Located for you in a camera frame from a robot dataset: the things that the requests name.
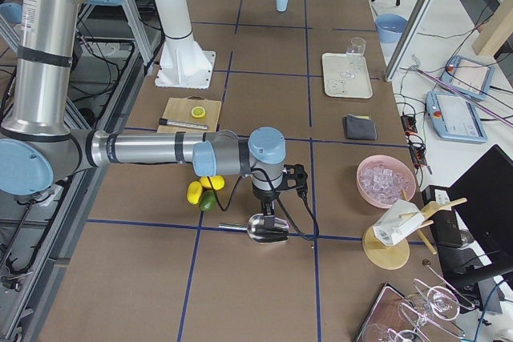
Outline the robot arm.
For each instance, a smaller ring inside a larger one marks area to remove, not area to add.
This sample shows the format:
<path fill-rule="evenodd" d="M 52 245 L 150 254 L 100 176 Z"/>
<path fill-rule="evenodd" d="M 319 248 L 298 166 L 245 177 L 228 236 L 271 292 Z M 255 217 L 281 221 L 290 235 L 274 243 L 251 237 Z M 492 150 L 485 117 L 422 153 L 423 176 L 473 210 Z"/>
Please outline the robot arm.
<path fill-rule="evenodd" d="M 79 7 L 87 0 L 23 0 L 22 36 L 12 113 L 1 125 L 1 189 L 12 195 L 45 191 L 79 171 L 110 163 L 185 164 L 198 176 L 250 177 L 261 212 L 247 225 L 260 243 L 284 241 L 295 228 L 278 219 L 280 193 L 307 196 L 301 165 L 285 163 L 285 138 L 262 127 L 247 139 L 231 131 L 124 135 L 72 130 L 64 123 Z"/>

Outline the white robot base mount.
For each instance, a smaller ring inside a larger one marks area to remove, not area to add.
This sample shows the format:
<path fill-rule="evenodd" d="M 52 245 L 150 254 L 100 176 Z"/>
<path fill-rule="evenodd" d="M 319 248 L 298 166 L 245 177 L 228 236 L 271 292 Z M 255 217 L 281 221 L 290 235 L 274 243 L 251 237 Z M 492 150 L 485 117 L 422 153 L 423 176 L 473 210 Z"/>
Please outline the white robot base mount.
<path fill-rule="evenodd" d="M 209 88 L 216 53 L 204 51 L 193 36 L 187 0 L 155 0 L 164 33 L 156 76 L 158 87 Z"/>

